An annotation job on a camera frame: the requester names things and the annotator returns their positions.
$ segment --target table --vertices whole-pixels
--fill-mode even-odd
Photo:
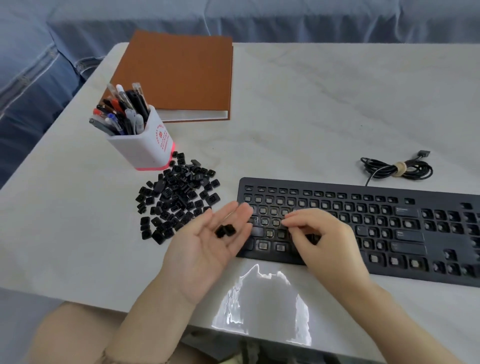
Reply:
[[[88,125],[127,44],[106,56],[0,191],[0,287],[128,311],[168,244],[142,241],[137,172]],[[480,194],[480,47],[235,44],[230,121],[168,124],[188,159],[241,177],[362,185],[362,156],[431,150],[434,176],[371,185]],[[480,356],[480,290],[372,276],[467,363]],[[382,360],[305,267],[235,258],[191,324]]]

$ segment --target black keyboard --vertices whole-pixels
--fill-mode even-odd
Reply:
[[[237,200],[253,207],[240,257],[304,264],[280,221],[314,207],[350,225],[370,273],[480,287],[480,196],[245,177]]]

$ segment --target white pen holder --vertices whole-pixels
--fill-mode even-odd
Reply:
[[[107,136],[107,140],[136,170],[164,170],[172,159],[172,137],[157,111],[149,105],[150,115],[143,133]]]

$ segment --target book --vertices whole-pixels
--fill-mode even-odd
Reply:
[[[229,120],[232,62],[230,37],[137,30],[110,83],[139,82],[164,122]]]

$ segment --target left hand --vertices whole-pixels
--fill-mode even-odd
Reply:
[[[253,209],[236,201],[218,212],[206,210],[181,228],[170,242],[159,275],[179,290],[188,302],[196,305],[220,278],[229,261],[237,255],[250,236],[248,223]],[[219,239],[215,230],[232,224],[233,236]]]

